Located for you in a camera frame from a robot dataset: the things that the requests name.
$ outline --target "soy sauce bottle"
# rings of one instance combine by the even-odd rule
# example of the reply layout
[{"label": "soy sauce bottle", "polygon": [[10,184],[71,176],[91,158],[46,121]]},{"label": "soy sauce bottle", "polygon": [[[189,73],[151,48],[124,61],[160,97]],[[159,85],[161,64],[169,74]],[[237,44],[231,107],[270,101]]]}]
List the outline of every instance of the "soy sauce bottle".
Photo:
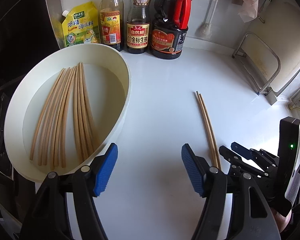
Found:
[{"label": "soy sauce bottle", "polygon": [[155,0],[150,51],[163,59],[180,57],[192,0]]},{"label": "soy sauce bottle", "polygon": [[101,41],[117,51],[124,47],[123,9],[123,0],[101,0]]},{"label": "soy sauce bottle", "polygon": [[127,17],[127,51],[132,54],[146,52],[149,39],[151,0],[130,0]]}]

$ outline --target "red handle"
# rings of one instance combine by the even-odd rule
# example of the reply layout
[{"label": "red handle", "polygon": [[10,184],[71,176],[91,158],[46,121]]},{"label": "red handle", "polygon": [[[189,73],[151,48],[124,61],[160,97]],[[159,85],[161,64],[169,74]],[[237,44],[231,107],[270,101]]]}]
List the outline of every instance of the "red handle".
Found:
[{"label": "red handle", "polygon": [[191,11],[191,0],[177,0],[173,21],[180,30],[188,27]]}]

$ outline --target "metal rack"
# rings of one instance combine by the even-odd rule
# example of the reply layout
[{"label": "metal rack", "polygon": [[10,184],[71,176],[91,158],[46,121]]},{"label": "metal rack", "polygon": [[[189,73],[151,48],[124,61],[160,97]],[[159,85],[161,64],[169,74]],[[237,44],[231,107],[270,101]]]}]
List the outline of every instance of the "metal rack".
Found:
[{"label": "metal rack", "polygon": [[[245,41],[245,39],[249,36],[255,36],[258,41],[260,41],[270,52],[271,54],[276,58],[278,62],[278,67],[274,74],[267,80],[265,76],[260,72],[258,67],[253,63],[253,61],[249,58],[249,56],[244,52],[242,49],[242,45]],[[247,32],[243,39],[240,42],[239,47],[234,51],[233,58],[238,59],[241,64],[243,65],[243,68],[245,70],[246,76],[250,79],[254,87],[256,88],[257,95],[260,94],[268,94],[272,91],[272,88],[270,86],[270,83],[276,78],[276,76],[279,74],[281,70],[281,63],[279,57],[275,54],[275,52],[255,33],[253,32]]]}]

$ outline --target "vinegar bottle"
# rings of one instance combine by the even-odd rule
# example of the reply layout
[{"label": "vinegar bottle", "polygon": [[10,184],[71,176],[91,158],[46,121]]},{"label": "vinegar bottle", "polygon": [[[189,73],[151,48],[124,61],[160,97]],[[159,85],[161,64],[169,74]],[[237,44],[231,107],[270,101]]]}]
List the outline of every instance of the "vinegar bottle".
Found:
[{"label": "vinegar bottle", "polygon": [[130,0],[127,17],[127,50],[133,54],[146,52],[149,39],[151,0]]},{"label": "vinegar bottle", "polygon": [[124,47],[123,0],[101,0],[100,23],[102,43],[117,51]]}]

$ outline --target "wooden chopsticks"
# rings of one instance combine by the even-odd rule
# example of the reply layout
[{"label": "wooden chopsticks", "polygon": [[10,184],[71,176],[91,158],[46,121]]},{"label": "wooden chopsticks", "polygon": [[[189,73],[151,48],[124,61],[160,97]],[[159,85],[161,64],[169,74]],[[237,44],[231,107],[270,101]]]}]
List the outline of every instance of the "wooden chopsticks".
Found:
[{"label": "wooden chopsticks", "polygon": [[30,150],[32,161],[40,132],[38,166],[47,165],[49,156],[51,170],[57,166],[66,167],[66,120],[73,85],[74,138],[80,163],[100,145],[92,118],[83,64],[80,62],[73,68],[61,70],[43,105]]},{"label": "wooden chopsticks", "polygon": [[210,118],[208,115],[208,111],[207,111],[207,108],[203,101],[202,95],[199,94],[198,91],[196,93],[197,93],[197,100],[198,100],[198,103],[199,103],[199,106],[201,109],[201,114],[202,114],[202,118],[204,121],[204,125],[206,127],[206,132],[207,132],[211,156],[212,156],[212,165],[214,167],[217,167],[218,169],[221,169],[219,151],[217,148],[216,139],[213,134],[212,125],[211,125],[211,121],[210,121]]}]

